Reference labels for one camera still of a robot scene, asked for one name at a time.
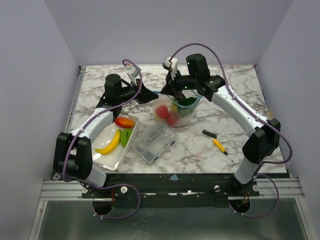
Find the yellow lemon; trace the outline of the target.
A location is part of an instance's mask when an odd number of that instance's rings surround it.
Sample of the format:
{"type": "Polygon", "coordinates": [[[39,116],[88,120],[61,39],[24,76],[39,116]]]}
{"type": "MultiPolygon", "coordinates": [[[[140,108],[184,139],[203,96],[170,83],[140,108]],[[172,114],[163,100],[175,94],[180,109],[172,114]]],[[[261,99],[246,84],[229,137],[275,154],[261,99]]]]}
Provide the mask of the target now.
{"type": "Polygon", "coordinates": [[[178,112],[178,107],[175,104],[170,105],[170,111],[171,112],[178,112]]]}

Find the clear zip top bag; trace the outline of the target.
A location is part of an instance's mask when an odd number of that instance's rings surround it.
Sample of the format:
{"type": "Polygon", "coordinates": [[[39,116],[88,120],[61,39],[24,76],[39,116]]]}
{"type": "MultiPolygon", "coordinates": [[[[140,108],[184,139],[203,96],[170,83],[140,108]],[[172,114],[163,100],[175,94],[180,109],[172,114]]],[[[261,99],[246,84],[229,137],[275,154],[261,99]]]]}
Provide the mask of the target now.
{"type": "Polygon", "coordinates": [[[177,100],[170,95],[158,94],[152,102],[152,114],[156,121],[161,121],[169,127],[185,127],[191,124],[202,96],[194,90],[188,90],[185,98],[177,100]]]}

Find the green leafy vegetable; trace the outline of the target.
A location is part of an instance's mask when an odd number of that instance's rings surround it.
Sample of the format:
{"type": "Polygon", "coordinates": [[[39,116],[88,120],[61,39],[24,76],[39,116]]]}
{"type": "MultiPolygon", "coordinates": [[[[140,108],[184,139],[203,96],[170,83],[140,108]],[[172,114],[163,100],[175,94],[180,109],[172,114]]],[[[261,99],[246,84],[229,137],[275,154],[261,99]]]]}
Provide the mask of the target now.
{"type": "Polygon", "coordinates": [[[187,97],[180,100],[173,98],[171,104],[177,106],[178,108],[177,113],[181,118],[187,118],[197,108],[199,100],[200,99],[196,97],[187,97]]]}

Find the red strawberry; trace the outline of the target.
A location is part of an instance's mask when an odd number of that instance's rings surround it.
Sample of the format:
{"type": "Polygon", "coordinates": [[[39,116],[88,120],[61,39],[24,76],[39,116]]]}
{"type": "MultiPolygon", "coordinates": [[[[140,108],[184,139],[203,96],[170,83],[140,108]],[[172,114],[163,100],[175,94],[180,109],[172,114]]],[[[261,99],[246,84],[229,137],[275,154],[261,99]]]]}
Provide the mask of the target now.
{"type": "Polygon", "coordinates": [[[155,109],[155,114],[160,119],[165,119],[169,115],[169,110],[166,105],[162,104],[155,109]]]}

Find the red yellow apple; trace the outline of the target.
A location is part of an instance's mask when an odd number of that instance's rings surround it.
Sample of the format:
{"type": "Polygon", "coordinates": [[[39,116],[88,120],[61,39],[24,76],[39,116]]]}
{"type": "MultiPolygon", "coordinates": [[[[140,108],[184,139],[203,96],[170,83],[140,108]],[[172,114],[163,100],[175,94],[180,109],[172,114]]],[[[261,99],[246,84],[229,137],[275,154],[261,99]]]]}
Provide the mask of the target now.
{"type": "Polygon", "coordinates": [[[169,126],[174,126],[180,120],[180,115],[175,111],[170,111],[167,117],[165,118],[165,122],[169,126]]]}

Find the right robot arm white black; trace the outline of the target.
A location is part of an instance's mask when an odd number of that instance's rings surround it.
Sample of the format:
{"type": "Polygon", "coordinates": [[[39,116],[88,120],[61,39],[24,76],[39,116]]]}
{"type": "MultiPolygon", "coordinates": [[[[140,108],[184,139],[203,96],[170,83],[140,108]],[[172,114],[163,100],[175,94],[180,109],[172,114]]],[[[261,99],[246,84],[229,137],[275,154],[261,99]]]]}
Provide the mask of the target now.
{"type": "Polygon", "coordinates": [[[178,70],[178,60],[166,56],[162,66],[168,71],[166,84],[161,93],[180,101],[185,98],[184,90],[195,90],[209,102],[223,109],[248,136],[242,147],[244,158],[235,171],[230,183],[230,191],[241,196],[248,190],[248,183],[262,161],[270,156],[279,146],[281,124],[277,119],[268,120],[239,98],[227,86],[225,79],[211,75],[206,58],[200,54],[186,57],[188,74],[182,75],[178,70]]]}

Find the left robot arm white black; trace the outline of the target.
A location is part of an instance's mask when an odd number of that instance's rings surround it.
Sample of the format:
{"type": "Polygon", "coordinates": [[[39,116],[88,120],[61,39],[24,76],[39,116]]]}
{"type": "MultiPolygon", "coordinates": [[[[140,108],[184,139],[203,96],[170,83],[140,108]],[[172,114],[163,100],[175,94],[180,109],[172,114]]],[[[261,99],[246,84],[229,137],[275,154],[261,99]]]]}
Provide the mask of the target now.
{"type": "Polygon", "coordinates": [[[57,136],[53,170],[60,174],[64,181],[83,181],[94,186],[93,191],[99,197],[107,197],[111,185],[106,182],[107,175],[94,167],[92,142],[116,120],[123,105],[133,100],[142,105],[158,97],[158,94],[144,86],[141,79],[131,85],[118,74],[107,75],[104,93],[93,114],[74,131],[62,132],[57,136]]]}

